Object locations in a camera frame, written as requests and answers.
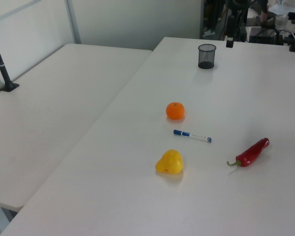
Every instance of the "chili pepper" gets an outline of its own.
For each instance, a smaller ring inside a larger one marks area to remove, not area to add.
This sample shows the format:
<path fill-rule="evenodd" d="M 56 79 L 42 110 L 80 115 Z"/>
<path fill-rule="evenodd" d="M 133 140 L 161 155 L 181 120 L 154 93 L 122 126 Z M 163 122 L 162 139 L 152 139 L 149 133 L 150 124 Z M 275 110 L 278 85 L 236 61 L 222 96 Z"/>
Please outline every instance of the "chili pepper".
<path fill-rule="evenodd" d="M 230 164 L 229 162 L 227 162 L 227 164 L 229 166 L 249 166 L 257 159 L 262 150 L 269 146 L 269 143 L 270 142 L 268 138 L 261 139 L 256 144 L 252 145 L 249 149 L 244 151 L 241 155 L 238 155 L 236 157 L 235 163 Z"/>

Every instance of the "table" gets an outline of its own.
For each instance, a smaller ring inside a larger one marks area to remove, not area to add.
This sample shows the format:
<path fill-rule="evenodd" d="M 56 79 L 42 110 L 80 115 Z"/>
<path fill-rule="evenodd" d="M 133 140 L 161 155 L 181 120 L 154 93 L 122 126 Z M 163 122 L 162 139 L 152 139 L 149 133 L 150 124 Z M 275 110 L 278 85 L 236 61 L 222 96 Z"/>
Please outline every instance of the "table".
<path fill-rule="evenodd" d="M 203 43 L 213 69 L 197 67 Z M 183 121 L 167 119 L 173 101 Z M 251 166 L 227 166 L 264 137 Z M 156 173 L 172 148 L 183 172 Z M 295 53 L 164 38 L 2 236 L 243 234 L 295 235 Z"/>
<path fill-rule="evenodd" d="M 151 51 L 69 44 L 0 92 L 0 206 L 19 211 Z"/>

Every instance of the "orange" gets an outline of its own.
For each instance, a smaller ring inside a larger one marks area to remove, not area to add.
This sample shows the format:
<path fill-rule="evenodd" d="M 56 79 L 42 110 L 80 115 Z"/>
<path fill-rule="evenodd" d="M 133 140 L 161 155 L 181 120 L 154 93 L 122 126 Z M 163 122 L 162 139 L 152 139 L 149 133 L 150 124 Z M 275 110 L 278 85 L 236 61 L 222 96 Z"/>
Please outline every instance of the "orange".
<path fill-rule="evenodd" d="M 172 102 L 168 104 L 166 114 L 170 119 L 181 119 L 185 115 L 185 108 L 179 102 Z"/>

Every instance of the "marker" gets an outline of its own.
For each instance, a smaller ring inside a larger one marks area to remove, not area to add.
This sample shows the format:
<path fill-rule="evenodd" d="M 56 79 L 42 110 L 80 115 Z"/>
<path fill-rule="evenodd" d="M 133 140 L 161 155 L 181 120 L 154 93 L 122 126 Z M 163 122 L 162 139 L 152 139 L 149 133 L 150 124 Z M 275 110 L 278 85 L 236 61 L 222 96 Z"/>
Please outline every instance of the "marker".
<path fill-rule="evenodd" d="M 190 137 L 190 138 L 195 138 L 195 139 L 199 139 L 199 140 L 203 140 L 203 141 L 207 141 L 209 143 L 212 142 L 212 138 L 210 138 L 210 137 L 190 134 L 188 132 L 184 132 L 184 131 L 180 131 L 180 130 L 176 130 L 176 129 L 174 129 L 174 134 L 181 135 L 181 136 L 187 136 L 187 137 Z"/>

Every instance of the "pepper stem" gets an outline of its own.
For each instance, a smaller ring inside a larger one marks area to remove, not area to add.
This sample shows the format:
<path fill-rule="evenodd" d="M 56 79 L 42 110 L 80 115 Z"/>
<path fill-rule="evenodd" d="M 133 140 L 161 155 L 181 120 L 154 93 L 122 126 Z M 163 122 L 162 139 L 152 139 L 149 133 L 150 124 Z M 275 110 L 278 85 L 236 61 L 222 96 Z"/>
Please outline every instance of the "pepper stem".
<path fill-rule="evenodd" d="M 227 164 L 229 165 L 229 166 L 240 166 L 241 165 L 241 162 L 239 161 L 239 160 L 237 160 L 235 163 L 233 163 L 233 164 L 230 164 L 229 162 L 227 162 Z"/>

